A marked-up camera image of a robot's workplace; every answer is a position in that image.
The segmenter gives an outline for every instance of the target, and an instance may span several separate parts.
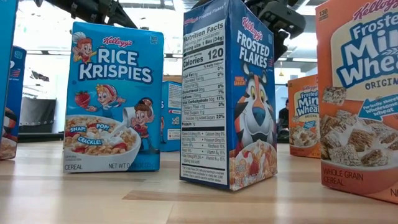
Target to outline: blue cereal box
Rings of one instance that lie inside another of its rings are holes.
[[[164,81],[162,87],[162,120],[160,150],[179,151],[181,148],[181,84]]]
[[[159,170],[163,34],[75,22],[64,172]]]
[[[24,87],[26,50],[13,46],[8,81],[6,111],[0,146],[0,159],[12,159],[16,155],[19,115],[21,113],[22,88]]]
[[[11,49],[12,41],[14,40],[17,7],[18,1],[16,0],[0,1],[0,13],[2,17],[2,39],[0,41],[0,127],[3,127],[2,134],[5,133],[5,130],[1,118],[4,116],[4,108],[6,106],[8,74],[10,71]]]
[[[180,179],[239,190],[277,173],[273,46],[240,0],[184,14]]]

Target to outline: wooden table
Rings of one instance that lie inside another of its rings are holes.
[[[324,188],[318,159],[278,152],[277,176],[231,193],[179,181],[177,152],[159,172],[62,174],[61,142],[20,144],[0,161],[0,223],[398,223],[398,206]]]

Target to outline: small cereal box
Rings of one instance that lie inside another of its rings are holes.
[[[164,38],[75,22],[64,171],[159,170]]]
[[[160,150],[164,152],[179,151],[181,148],[181,95],[181,84],[163,82]]]
[[[287,82],[290,155],[320,158],[318,75]]]
[[[273,41],[240,0],[184,14],[182,180],[235,191],[277,173]]]
[[[7,102],[8,74],[10,72],[12,40],[14,40],[17,8],[18,1],[0,1],[0,12],[2,17],[2,39],[0,41],[0,127],[3,127],[2,135],[6,133],[3,126],[3,116]]]
[[[22,88],[24,87],[25,59],[26,50],[13,46],[6,111],[4,113],[3,134],[0,146],[0,159],[12,159],[16,155]]]
[[[393,203],[397,25],[397,1],[329,0],[317,7],[322,184]]]

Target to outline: tony the tiger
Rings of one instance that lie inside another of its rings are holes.
[[[246,77],[246,91],[236,103],[234,111],[234,125],[238,135],[235,155],[250,143],[261,140],[274,143],[276,126],[272,118],[273,109],[269,104],[264,86],[267,84],[267,74],[255,75],[249,71],[248,65],[243,64]]]

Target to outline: nutrition facts label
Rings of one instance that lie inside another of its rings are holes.
[[[184,35],[181,176],[228,184],[224,20]]]

